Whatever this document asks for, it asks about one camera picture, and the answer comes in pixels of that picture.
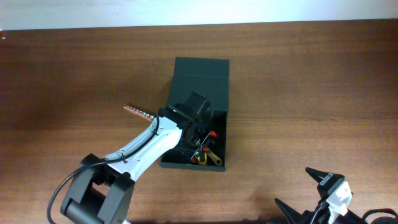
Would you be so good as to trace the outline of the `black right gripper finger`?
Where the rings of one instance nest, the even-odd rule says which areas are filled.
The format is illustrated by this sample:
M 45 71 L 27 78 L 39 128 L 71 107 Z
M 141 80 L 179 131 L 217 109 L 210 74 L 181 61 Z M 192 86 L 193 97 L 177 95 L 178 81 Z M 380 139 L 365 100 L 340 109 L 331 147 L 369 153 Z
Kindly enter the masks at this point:
M 297 212 L 278 198 L 275 198 L 274 202 L 285 215 L 288 224 L 300 224 L 302 222 L 303 216 L 299 212 Z
M 306 173 L 313 178 L 318 184 L 326 177 L 326 172 L 316 170 L 310 167 L 305 168 Z

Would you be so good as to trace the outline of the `orange scraper with tan handle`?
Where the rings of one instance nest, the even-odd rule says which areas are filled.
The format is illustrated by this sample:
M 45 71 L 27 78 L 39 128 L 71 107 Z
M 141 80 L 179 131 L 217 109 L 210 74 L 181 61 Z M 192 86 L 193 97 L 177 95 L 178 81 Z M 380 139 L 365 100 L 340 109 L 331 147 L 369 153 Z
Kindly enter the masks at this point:
M 220 157 L 218 157 L 213 151 L 211 151 L 210 149 L 208 149 L 206 151 L 208 157 L 213 161 L 213 163 L 216 166 L 222 166 L 223 165 L 223 161 Z

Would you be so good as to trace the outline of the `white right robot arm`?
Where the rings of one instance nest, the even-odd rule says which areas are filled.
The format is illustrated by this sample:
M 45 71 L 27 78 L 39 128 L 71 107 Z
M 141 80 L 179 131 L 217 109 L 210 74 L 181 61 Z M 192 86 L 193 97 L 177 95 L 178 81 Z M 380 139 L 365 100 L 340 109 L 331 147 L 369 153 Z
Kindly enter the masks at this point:
M 314 211 L 299 213 L 279 199 L 276 205 L 289 224 L 370 224 L 397 223 L 397 212 L 391 208 L 368 210 L 359 216 L 348 209 L 353 193 L 345 176 L 336 173 L 314 171 L 309 175 L 317 181 L 320 201 Z

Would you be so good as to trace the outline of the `yellow black ratchet screwdriver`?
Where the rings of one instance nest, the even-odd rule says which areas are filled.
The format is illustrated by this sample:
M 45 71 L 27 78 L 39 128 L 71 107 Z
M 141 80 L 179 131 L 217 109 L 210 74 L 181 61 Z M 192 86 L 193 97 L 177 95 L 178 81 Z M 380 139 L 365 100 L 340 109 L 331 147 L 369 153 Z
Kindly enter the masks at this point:
M 207 155 L 206 155 L 206 154 L 202 154 L 202 155 L 200 155 L 200 156 L 197 157 L 197 163 L 198 163 L 198 165 L 200 165 L 200 166 L 206 166 L 206 165 L 207 165 L 207 162 L 208 162 L 208 159 L 207 159 Z

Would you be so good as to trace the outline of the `black open box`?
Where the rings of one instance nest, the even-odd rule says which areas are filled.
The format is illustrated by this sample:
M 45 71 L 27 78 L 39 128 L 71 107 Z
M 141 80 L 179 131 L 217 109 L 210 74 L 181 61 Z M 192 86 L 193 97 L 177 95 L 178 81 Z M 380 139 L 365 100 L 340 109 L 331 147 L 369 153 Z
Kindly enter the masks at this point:
M 210 142 L 208 148 L 222 159 L 222 166 L 216 166 L 209 157 L 207 157 L 206 166 L 194 164 L 191 161 L 192 156 L 181 148 L 183 129 L 187 125 L 187 119 L 178 110 L 178 106 L 184 103 L 193 91 L 207 97 L 212 105 L 213 118 L 206 127 L 210 131 L 215 131 L 218 137 Z M 162 155 L 161 167 L 214 172 L 225 171 L 228 111 L 229 60 L 176 57 L 166 107 L 160 111 L 160 115 L 167 116 L 177 123 L 177 126 L 182 129 L 182 137 L 174 148 Z

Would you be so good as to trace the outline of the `small red cutting pliers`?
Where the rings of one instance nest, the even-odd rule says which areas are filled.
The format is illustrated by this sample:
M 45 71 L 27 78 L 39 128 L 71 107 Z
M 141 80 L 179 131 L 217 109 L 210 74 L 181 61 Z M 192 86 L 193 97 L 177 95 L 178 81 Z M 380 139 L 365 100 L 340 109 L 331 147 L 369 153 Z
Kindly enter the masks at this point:
M 209 149 L 208 145 L 210 144 L 210 142 L 212 142 L 213 140 L 215 140 L 218 137 L 218 135 L 216 134 L 215 131 L 210 131 L 207 136 L 204 138 L 204 140 L 202 140 L 202 142 L 198 142 L 198 148 L 194 151 L 193 156 L 191 157 L 191 161 L 194 164 L 198 164 L 197 163 L 197 157 L 202 155 L 202 154 L 206 154 L 206 151 Z

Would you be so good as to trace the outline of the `orange socket bit rail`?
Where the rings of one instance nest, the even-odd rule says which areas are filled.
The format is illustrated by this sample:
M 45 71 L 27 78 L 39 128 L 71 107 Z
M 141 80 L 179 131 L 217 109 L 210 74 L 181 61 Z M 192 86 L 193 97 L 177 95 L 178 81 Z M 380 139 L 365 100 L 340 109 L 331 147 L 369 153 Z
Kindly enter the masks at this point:
M 145 111 L 137 109 L 131 105 L 124 104 L 123 109 L 136 115 L 136 116 L 139 116 L 140 118 L 144 118 L 145 120 L 148 120 L 148 121 L 153 121 L 155 119 L 155 116 L 153 114 L 146 113 Z

